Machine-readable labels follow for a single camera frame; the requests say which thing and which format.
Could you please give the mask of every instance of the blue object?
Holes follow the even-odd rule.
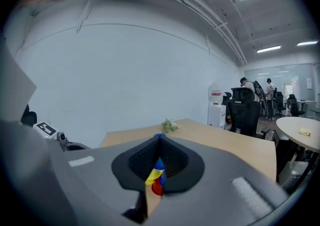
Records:
[[[158,159],[158,161],[156,162],[154,169],[156,170],[165,170],[165,165],[162,162],[161,158]]]
[[[165,171],[163,171],[163,173],[162,173],[161,176],[160,176],[160,180],[159,180],[160,185],[161,185],[162,187],[164,186],[166,180],[167,180],[167,176],[166,176]]]

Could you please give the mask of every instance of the glass wall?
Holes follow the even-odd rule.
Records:
[[[282,94],[285,99],[289,95],[294,94],[297,99],[300,99],[299,78],[296,65],[280,66],[279,75],[282,81]]]
[[[250,81],[258,81],[264,91],[267,89],[267,79],[270,78],[277,91],[282,92],[285,100],[290,94],[294,94],[297,100],[314,100],[314,88],[307,89],[307,85],[304,84],[307,78],[311,78],[312,81],[314,79],[311,64],[246,70],[244,76]]]

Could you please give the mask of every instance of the small plant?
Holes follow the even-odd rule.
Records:
[[[174,132],[179,129],[179,125],[173,122],[173,120],[165,119],[164,122],[161,123],[161,126],[163,127],[162,133],[166,134],[169,133],[170,131]]]

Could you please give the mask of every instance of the white cabinet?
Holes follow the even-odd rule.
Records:
[[[226,106],[212,105],[208,106],[208,125],[224,129],[226,120]]]

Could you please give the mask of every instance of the black office chair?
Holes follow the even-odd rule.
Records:
[[[228,101],[230,100],[231,97],[231,93],[229,92],[225,92],[225,95],[223,96],[223,101],[221,103],[221,105],[225,105],[225,122],[228,123],[229,119],[228,116],[230,116],[230,112],[229,112],[229,108],[228,108]]]
[[[293,117],[299,117],[300,115],[305,114],[305,111],[298,109],[298,103],[296,96],[294,94],[289,95],[288,102],[290,103],[290,113]]]
[[[32,127],[35,123],[37,123],[37,120],[37,114],[33,111],[30,111],[29,105],[27,105],[21,117],[21,123],[23,125]]]
[[[277,104],[277,111],[279,111],[279,115],[284,117],[285,115],[282,114],[282,111],[286,110],[286,107],[284,107],[284,96],[282,95],[282,92],[276,93],[276,104]]]
[[[265,139],[270,127],[264,128],[257,133],[257,125],[260,117],[261,105],[254,101],[254,92],[249,88],[232,88],[233,98],[228,101],[228,108],[231,116],[231,132],[240,129],[240,134],[245,136]]]

